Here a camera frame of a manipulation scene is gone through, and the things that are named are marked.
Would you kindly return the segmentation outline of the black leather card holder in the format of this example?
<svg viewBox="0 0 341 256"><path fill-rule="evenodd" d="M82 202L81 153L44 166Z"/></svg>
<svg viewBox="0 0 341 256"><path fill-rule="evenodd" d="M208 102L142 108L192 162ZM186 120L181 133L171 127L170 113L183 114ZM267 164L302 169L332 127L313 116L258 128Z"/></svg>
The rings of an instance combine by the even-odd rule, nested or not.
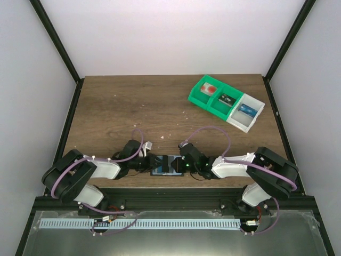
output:
<svg viewBox="0 0 341 256"><path fill-rule="evenodd" d="M164 177L183 177L184 173L174 173L171 169L171 162L174 160L175 157L179 157L179 155L168 155L169 160L169 173L162 173L162 172L150 172L151 176L164 176Z"/></svg>

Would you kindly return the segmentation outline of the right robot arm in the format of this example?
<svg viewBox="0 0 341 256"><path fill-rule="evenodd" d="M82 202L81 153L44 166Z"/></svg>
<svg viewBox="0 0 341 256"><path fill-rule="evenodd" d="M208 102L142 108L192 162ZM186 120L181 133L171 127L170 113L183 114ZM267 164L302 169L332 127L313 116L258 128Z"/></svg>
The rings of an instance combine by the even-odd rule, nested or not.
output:
<svg viewBox="0 0 341 256"><path fill-rule="evenodd" d="M178 173L198 174L205 180L251 178L254 183L247 185L236 200L236 208L243 213L270 198L288 199L297 189L297 166L266 147L236 157L207 157L191 143L180 145L179 149L180 156L170 164Z"/></svg>

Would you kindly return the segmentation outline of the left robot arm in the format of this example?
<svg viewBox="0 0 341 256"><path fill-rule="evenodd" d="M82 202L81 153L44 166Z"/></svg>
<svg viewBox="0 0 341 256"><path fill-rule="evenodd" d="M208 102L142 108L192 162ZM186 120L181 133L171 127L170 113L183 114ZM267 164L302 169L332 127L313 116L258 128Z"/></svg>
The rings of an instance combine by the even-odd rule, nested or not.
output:
<svg viewBox="0 0 341 256"><path fill-rule="evenodd" d="M144 173L161 167L163 160L150 152L151 147L150 141L141 144L129 140L122 151L110 158L90 157L73 149L44 173L42 183L51 197L61 203L78 201L97 207L104 199L104 193L88 181L96 178L118 180L127 176L130 170Z"/></svg>

